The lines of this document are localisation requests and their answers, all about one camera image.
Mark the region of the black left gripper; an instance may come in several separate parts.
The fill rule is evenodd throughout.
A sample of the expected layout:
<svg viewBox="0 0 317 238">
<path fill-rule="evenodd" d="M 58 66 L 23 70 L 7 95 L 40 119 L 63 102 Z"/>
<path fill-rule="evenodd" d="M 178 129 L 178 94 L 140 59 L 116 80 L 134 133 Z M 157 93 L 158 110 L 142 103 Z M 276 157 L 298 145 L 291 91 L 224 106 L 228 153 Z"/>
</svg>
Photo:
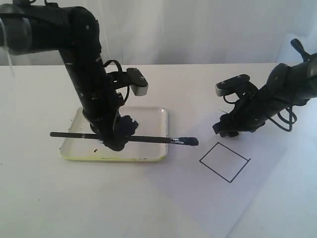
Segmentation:
<svg viewBox="0 0 317 238">
<path fill-rule="evenodd" d="M 119 109 L 106 112 L 89 112 L 88 122 L 92 131 L 101 137 L 103 144 L 113 151 L 122 151 L 135 134 L 138 122 L 130 115 L 121 116 Z"/>
</svg>

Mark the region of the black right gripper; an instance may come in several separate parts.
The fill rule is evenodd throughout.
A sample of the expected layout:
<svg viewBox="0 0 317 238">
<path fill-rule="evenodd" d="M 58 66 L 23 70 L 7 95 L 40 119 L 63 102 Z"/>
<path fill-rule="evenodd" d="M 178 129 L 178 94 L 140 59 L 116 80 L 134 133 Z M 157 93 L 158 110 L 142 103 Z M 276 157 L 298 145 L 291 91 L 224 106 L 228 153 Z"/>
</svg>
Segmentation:
<svg viewBox="0 0 317 238">
<path fill-rule="evenodd" d="M 240 98 L 234 103 L 233 110 L 223 114 L 220 121 L 212 126 L 215 134 L 224 137 L 236 137 L 239 132 L 255 132 L 265 125 L 262 117 L 254 115 L 254 101 L 250 96 Z"/>
</svg>

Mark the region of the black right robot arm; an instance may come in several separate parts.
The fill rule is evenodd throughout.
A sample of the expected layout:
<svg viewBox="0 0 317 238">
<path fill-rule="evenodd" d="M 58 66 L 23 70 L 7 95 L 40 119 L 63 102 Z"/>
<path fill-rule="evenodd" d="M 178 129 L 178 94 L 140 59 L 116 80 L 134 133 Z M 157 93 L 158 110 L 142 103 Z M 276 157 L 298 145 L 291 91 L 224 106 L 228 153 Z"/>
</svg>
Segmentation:
<svg viewBox="0 0 317 238">
<path fill-rule="evenodd" d="M 293 107 L 304 106 L 317 96 L 317 56 L 307 53 L 298 39 L 292 39 L 290 44 L 301 55 L 302 63 L 278 64 L 263 87 L 257 88 L 247 74 L 216 84 L 217 96 L 225 99 L 236 94 L 238 99 L 231 102 L 233 110 L 213 125 L 215 134 L 235 137 L 240 132 L 255 132 L 267 120 L 286 132 L 292 131 L 297 121 Z"/>
</svg>

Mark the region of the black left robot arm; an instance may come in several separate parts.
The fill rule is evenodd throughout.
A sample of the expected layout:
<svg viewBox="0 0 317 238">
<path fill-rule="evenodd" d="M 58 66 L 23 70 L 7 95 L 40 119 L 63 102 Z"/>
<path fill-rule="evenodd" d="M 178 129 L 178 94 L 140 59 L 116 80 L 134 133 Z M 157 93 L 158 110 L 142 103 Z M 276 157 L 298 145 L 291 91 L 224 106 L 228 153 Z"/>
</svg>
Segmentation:
<svg viewBox="0 0 317 238">
<path fill-rule="evenodd" d="M 47 2 L 14 0 L 0 6 L 0 44 L 12 55 L 58 51 L 93 132 L 111 150 L 121 151 L 138 126 L 121 116 L 125 98 L 117 89 L 147 87 L 137 69 L 107 73 L 102 61 L 100 28 L 81 6 L 60 7 Z"/>
</svg>

